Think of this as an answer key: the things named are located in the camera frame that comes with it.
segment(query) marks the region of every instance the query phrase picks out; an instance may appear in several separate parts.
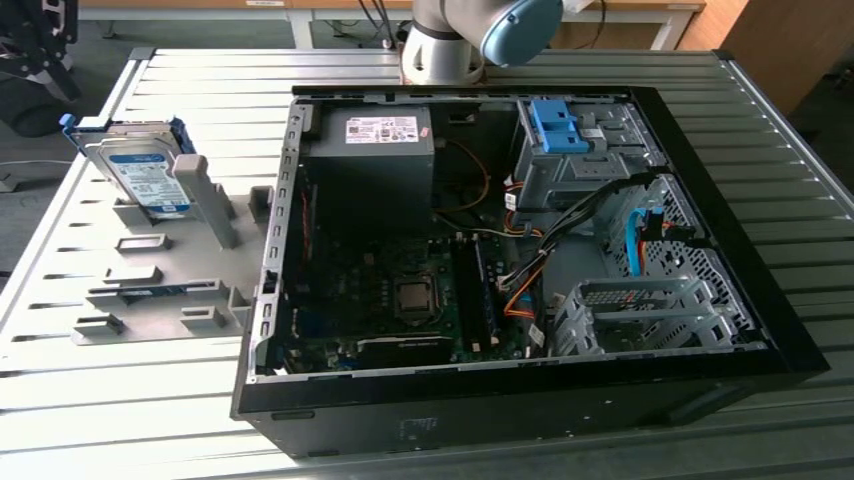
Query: floor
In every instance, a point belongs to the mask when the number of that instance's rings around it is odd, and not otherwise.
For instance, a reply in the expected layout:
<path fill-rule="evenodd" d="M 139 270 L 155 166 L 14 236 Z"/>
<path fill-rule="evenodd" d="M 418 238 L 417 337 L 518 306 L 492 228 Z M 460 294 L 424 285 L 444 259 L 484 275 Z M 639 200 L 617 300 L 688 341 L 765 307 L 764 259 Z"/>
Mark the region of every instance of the floor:
<path fill-rule="evenodd" d="M 372 27 L 358 22 L 345 27 L 348 36 L 336 38 L 330 25 L 314 22 L 314 44 L 318 48 L 352 48 L 362 43 L 378 47 Z M 139 46 L 160 48 L 292 48 L 293 38 L 284 22 L 118 22 L 117 37 L 101 39 L 98 25 L 81 22 L 79 40 L 69 50 L 74 58 L 74 78 L 83 97 L 70 107 L 77 116 L 97 114 L 114 78 L 118 76 L 130 50 Z M 833 90 L 832 81 L 821 82 L 791 122 L 804 133 L 819 156 L 841 181 L 854 186 L 854 86 Z M 0 124 L 0 169 L 9 161 L 70 160 L 73 148 L 61 135 L 38 139 L 18 138 Z M 5 168 L 22 185 L 18 191 L 0 194 L 0 288 L 14 268 L 38 219 L 62 177 L 57 164 L 13 165 Z"/>

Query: wooden desk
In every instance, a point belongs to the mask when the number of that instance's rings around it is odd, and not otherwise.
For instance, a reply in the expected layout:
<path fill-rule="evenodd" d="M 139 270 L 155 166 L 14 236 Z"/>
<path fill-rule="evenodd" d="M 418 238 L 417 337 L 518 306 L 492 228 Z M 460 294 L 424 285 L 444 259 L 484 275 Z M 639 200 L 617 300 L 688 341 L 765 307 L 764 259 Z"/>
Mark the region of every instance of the wooden desk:
<path fill-rule="evenodd" d="M 704 0 L 607 0 L 608 23 L 659 26 L 652 50 L 672 50 L 691 16 Z M 410 20 L 412 0 L 385 0 L 390 20 Z M 580 13 L 564 13 L 562 22 L 596 24 L 600 3 Z M 364 20 L 357 0 L 79 0 L 81 20 L 276 20 L 286 19 L 296 48 L 313 48 L 310 22 Z"/>
<path fill-rule="evenodd" d="M 673 50 L 688 21 L 703 10 L 704 0 L 607 0 L 607 23 L 652 23 L 659 29 L 651 42 L 651 50 Z M 595 1 L 577 14 L 564 12 L 564 23 L 600 21 L 600 2 Z M 410 20 L 412 0 L 385 0 L 388 18 Z M 357 0 L 285 0 L 288 20 L 293 28 L 296 48 L 313 48 L 310 22 L 314 20 L 364 20 Z"/>

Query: metal table surface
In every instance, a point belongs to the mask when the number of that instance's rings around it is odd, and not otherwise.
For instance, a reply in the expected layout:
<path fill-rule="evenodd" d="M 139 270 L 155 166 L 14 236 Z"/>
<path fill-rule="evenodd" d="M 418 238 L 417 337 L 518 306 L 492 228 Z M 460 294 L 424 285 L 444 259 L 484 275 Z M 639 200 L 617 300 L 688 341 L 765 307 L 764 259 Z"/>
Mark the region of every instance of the metal table surface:
<path fill-rule="evenodd" d="M 394 56 L 362 50 L 135 58 L 102 114 L 176 113 L 229 194 L 272 182 L 292 85 L 397 76 Z M 854 478 L 854 203 L 737 67 L 708 53 L 552 51 L 489 77 L 660 89 L 832 370 L 677 429 L 296 464 L 228 418 L 237 337 L 69 341 L 117 228 L 91 210 L 113 191 L 78 158 L 0 297 L 2 478 Z"/>

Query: metal frame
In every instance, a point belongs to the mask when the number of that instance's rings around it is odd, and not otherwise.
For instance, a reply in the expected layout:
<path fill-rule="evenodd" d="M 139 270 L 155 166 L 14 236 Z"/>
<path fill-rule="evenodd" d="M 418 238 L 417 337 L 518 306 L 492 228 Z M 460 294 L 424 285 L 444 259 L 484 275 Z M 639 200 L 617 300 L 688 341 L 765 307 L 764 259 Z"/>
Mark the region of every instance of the metal frame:
<path fill-rule="evenodd" d="M 130 61 L 129 69 L 137 64 Z M 66 272 L 77 268 L 55 248 L 85 241 L 83 231 L 69 227 L 86 221 L 78 202 L 109 192 L 78 160 L 0 296 L 3 472 L 337 478 L 402 477 L 416 468 L 424 478 L 446 478 L 448 472 L 561 478 L 568 470 L 581 476 L 607 472 L 615 479 L 635 479 L 637 472 L 854 477 L 851 195 L 824 179 L 827 167 L 787 139 L 784 120 L 768 114 L 772 107 L 727 64 L 707 52 L 549 51 L 525 67 L 490 69 L 488 76 L 501 84 L 659 89 L 831 364 L 807 388 L 756 396 L 677 429 L 582 437 L 569 432 L 536 442 L 294 462 L 246 423 L 226 418 L 237 337 L 77 347 L 62 335 L 70 329 L 67 309 L 27 309 L 77 291 L 78 280 L 46 281 L 42 275 L 50 265 Z M 394 65 L 393 54 L 374 50 L 158 50 L 135 90 L 118 84 L 110 98 L 129 97 L 127 110 L 115 112 L 123 118 L 178 113 L 200 152 L 224 152 L 209 158 L 212 177 L 226 188 L 248 190 L 274 176 L 290 87 L 396 84 Z M 66 297 L 57 295 L 62 290 Z M 7 343 L 21 329 L 38 340 Z"/>

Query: black cable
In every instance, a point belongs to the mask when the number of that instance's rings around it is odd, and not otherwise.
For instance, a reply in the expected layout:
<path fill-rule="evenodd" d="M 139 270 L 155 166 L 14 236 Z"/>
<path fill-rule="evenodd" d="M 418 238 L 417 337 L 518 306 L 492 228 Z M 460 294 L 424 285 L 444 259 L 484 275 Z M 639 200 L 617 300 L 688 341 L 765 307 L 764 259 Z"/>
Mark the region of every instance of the black cable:
<path fill-rule="evenodd" d="M 521 278 L 521 275 L 526 271 L 533 270 L 538 263 L 544 262 L 548 259 L 548 255 L 550 255 L 550 252 L 557 246 L 556 237 L 564 232 L 570 231 L 576 226 L 589 220 L 608 195 L 616 193 L 624 188 L 649 184 L 655 177 L 655 173 L 644 172 L 636 173 L 628 178 L 612 180 L 605 183 L 596 191 L 581 198 L 569 208 L 566 208 L 554 222 L 542 232 L 542 237 L 540 238 L 536 245 L 536 254 L 512 273 L 506 275 L 506 277 L 501 280 L 501 284 L 504 286 L 510 285 L 518 278 Z"/>
<path fill-rule="evenodd" d="M 373 3 L 373 8 L 376 9 L 376 13 L 378 13 L 382 23 L 385 24 L 388 41 L 390 42 L 390 46 L 394 47 L 397 43 L 394 42 L 394 33 L 390 31 L 390 21 L 388 20 L 388 11 L 385 10 L 385 2 L 384 0 L 370 0 L 370 2 Z"/>
<path fill-rule="evenodd" d="M 601 31 L 604 30 L 604 21 L 608 16 L 608 4 L 605 3 L 604 0 L 599 0 L 599 4 L 601 5 L 601 7 L 599 9 L 600 17 L 599 17 L 599 26 L 596 27 L 596 34 L 592 37 L 592 40 L 588 41 L 585 44 L 582 44 L 580 47 L 574 47 L 574 50 L 581 48 L 593 48 L 596 46 L 596 42 L 599 41 L 599 37 L 601 36 Z"/>
<path fill-rule="evenodd" d="M 468 203 L 466 200 L 465 200 L 465 192 L 464 191 L 461 191 L 461 190 L 458 191 L 458 193 L 456 194 L 456 198 L 458 200 L 458 204 L 460 205 L 465 205 Z M 477 215 L 472 209 L 465 209 L 460 213 L 465 213 L 468 215 L 468 217 L 474 221 L 474 225 L 477 225 L 481 228 L 488 228 L 488 225 L 485 224 L 485 222 L 480 218 L 480 215 Z"/>
<path fill-rule="evenodd" d="M 380 34 L 380 32 L 381 32 L 381 30 L 376 30 L 376 31 L 373 32 L 373 36 L 372 36 L 370 38 L 366 38 L 366 39 L 365 39 L 365 38 L 360 38 L 360 37 L 357 37 L 357 36 L 356 36 L 356 35 L 353 35 L 352 33 L 346 33 L 346 32 L 344 32 L 344 31 L 341 31 L 341 30 L 338 30 L 338 29 L 334 27 L 334 24 L 333 24 L 332 22 L 329 22 L 328 20 L 324 20 L 324 21 L 322 21 L 322 23 L 325 23 L 325 24 L 329 26 L 329 28 L 332 29 L 332 31 L 333 31 L 334 33 L 337 33 L 340 36 L 342 36 L 342 37 L 345 37 L 345 38 L 349 38 L 350 40 L 356 40 L 356 41 L 358 41 L 358 42 L 361 42 L 361 43 L 368 43 L 368 42 L 372 42 L 373 40 L 376 40 L 376 37 L 378 37 L 378 34 Z"/>
<path fill-rule="evenodd" d="M 358 0 L 358 6 L 361 7 L 361 11 L 364 12 L 364 16 L 368 18 L 368 22 L 370 22 L 370 25 L 373 25 L 373 28 L 377 31 L 380 30 L 380 26 L 376 24 L 376 21 L 373 20 L 373 17 L 370 16 L 370 12 L 368 11 L 368 7 L 364 6 L 364 0 Z"/>

